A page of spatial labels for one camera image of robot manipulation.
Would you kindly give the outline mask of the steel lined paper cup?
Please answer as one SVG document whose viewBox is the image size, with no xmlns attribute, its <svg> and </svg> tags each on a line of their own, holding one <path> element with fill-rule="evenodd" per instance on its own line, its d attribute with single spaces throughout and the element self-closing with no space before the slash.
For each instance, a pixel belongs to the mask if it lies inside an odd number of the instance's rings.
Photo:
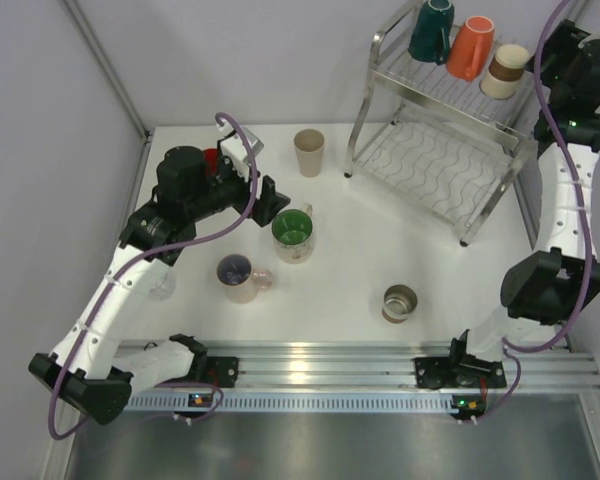
<svg viewBox="0 0 600 480">
<path fill-rule="evenodd" d="M 390 286 L 384 293 L 382 315 L 390 323 L 405 322 L 418 306 L 418 297 L 406 285 Z"/>
</svg>

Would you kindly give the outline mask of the dark teal mug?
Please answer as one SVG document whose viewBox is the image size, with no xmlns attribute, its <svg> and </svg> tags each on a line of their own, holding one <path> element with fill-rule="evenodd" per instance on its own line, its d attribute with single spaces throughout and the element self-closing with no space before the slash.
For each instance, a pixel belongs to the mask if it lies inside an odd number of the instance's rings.
<svg viewBox="0 0 600 480">
<path fill-rule="evenodd" d="M 447 62 L 454 15 L 449 0 L 428 0 L 422 5 L 408 47 L 414 60 L 436 65 Z"/>
</svg>

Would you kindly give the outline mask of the orange mug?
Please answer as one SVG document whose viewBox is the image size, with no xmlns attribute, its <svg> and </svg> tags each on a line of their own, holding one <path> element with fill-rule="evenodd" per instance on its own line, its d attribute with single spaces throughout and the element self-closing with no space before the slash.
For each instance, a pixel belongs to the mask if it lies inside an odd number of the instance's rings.
<svg viewBox="0 0 600 480">
<path fill-rule="evenodd" d="M 447 72 L 466 82 L 474 81 L 485 66 L 494 34 L 495 24 L 490 18 L 467 18 L 455 36 L 446 63 Z"/>
</svg>

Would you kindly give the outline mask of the small brown white cup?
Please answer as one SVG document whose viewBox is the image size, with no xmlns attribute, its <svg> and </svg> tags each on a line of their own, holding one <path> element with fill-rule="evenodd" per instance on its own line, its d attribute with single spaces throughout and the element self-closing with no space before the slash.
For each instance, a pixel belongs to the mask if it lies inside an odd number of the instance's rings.
<svg viewBox="0 0 600 480">
<path fill-rule="evenodd" d="M 498 47 L 480 82 L 481 92 L 496 100 L 511 98 L 530 58 L 530 52 L 523 46 L 505 44 Z"/>
</svg>

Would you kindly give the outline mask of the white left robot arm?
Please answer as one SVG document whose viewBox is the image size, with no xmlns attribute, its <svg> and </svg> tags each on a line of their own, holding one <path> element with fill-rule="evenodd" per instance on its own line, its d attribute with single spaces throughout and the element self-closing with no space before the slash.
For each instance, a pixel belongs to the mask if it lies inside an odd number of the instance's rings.
<svg viewBox="0 0 600 480">
<path fill-rule="evenodd" d="M 263 176 L 260 196 L 228 156 L 211 167 L 202 150 L 177 146 L 156 169 L 150 200 L 128 219 L 102 283 L 81 318 L 48 354 L 37 353 L 30 373 L 57 398 L 100 425 L 118 417 L 130 398 L 165 382 L 232 386 L 220 372 L 231 357 L 211 357 L 193 337 L 174 334 L 126 358 L 119 344 L 144 302 L 164 287 L 181 251 L 168 250 L 196 236 L 197 222 L 232 208 L 259 226 L 269 225 L 290 199 Z"/>
</svg>

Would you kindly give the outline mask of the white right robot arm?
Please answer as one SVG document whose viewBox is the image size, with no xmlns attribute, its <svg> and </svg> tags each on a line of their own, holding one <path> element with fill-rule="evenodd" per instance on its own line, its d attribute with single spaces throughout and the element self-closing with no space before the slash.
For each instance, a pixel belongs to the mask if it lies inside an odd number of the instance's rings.
<svg viewBox="0 0 600 480">
<path fill-rule="evenodd" d="M 531 66 L 541 84 L 534 137 L 542 193 L 534 251 L 507 271 L 499 307 L 452 339 L 447 355 L 415 359 L 420 388 L 505 387 L 503 351 L 552 347 L 600 292 L 590 230 L 600 157 L 600 31 L 589 34 L 564 20 L 540 46 Z"/>
</svg>

